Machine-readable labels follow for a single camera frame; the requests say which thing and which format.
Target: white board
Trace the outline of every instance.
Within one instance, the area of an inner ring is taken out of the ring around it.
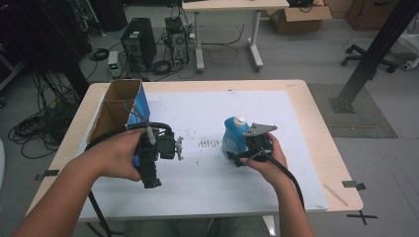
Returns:
[[[224,121],[274,124],[289,169],[297,178],[307,211],[327,209],[310,155],[285,91],[147,93],[151,121],[169,124],[183,136],[184,160],[156,162],[162,186],[100,178],[93,187],[105,216],[114,218],[194,217],[268,214],[278,211],[277,196],[249,167],[236,168],[221,152]],[[96,218],[87,200],[81,219]]]

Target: gray carpet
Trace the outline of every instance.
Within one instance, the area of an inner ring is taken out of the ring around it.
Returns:
[[[352,104],[354,114],[336,114],[329,98],[336,98],[344,85],[309,84],[308,87],[333,137],[397,138],[367,89],[363,88]]]

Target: forearm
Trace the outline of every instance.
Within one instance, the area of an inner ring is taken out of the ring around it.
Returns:
[[[71,236],[86,196],[99,177],[89,159],[68,163],[14,236]]]
[[[273,187],[280,205],[281,236],[315,236],[291,180],[283,180]]]

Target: tape mark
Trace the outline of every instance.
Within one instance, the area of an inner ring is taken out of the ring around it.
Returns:
[[[332,188],[330,188],[329,186],[327,186],[326,184],[323,184],[323,187],[328,191],[328,192],[330,192],[330,194],[332,194],[332,196],[334,196],[335,198],[337,198],[338,200],[340,200],[340,202],[342,202],[342,204],[344,204],[345,206],[348,206],[348,203],[343,199],[343,198],[341,198],[338,194],[336,194],[336,192],[334,192],[333,190],[332,190]]]

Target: hand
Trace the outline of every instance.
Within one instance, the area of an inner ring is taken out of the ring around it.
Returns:
[[[83,166],[101,176],[123,178],[132,181],[141,179],[132,166],[132,156],[140,136],[145,129],[136,129],[110,137],[93,146],[77,159],[84,162]]]
[[[287,159],[284,155],[283,150],[281,149],[280,142],[278,141],[277,137],[275,137],[272,133],[268,132],[268,136],[273,146],[272,157],[274,157],[283,166],[287,168]],[[241,158],[240,161],[246,163],[247,158]],[[259,171],[259,173],[262,174],[263,178],[265,178],[265,180],[273,186],[278,182],[282,182],[283,180],[289,179],[276,165],[274,165],[270,161],[259,162],[251,160],[248,166]]]

